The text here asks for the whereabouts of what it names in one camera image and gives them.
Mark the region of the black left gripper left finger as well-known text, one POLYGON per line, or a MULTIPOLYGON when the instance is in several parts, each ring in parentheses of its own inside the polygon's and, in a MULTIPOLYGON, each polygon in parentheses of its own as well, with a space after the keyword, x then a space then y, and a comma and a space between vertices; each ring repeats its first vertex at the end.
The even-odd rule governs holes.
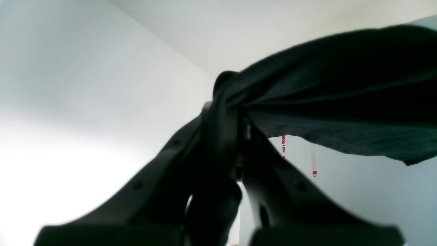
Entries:
POLYGON ((211 103, 103 205, 45 226, 36 246, 224 246, 239 187, 208 150, 211 103))

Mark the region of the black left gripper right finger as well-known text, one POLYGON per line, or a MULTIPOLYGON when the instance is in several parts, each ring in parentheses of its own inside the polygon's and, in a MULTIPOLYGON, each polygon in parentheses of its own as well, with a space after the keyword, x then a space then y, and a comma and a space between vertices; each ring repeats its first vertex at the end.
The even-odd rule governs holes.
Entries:
POLYGON ((402 246, 395 226, 377 225, 329 199, 281 157, 248 117, 241 120, 242 184, 255 229, 251 246, 402 246))

